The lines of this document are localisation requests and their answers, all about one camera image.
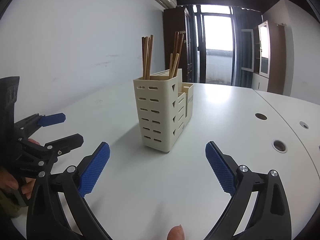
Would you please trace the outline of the person's left hand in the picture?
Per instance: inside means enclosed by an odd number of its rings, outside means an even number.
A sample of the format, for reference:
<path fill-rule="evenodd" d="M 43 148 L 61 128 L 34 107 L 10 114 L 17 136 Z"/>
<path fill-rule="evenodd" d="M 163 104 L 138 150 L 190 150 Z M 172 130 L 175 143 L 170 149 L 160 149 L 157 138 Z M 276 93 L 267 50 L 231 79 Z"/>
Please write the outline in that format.
<path fill-rule="evenodd" d="M 36 182 L 34 178 L 25 178 L 25 183 L 20 186 L 16 178 L 3 166 L 3 141 L 1 141 L 1 190 L 12 193 L 20 189 L 22 194 L 29 200 Z"/>

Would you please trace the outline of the person's right hand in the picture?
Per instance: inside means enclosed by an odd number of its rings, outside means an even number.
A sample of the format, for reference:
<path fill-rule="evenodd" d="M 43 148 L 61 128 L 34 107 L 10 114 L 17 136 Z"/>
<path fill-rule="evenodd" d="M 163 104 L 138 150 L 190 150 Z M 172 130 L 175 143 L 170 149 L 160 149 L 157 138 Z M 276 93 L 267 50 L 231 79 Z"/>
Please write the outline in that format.
<path fill-rule="evenodd" d="M 181 225 L 174 226 L 167 235 L 167 240 L 185 240 L 185 234 Z"/>

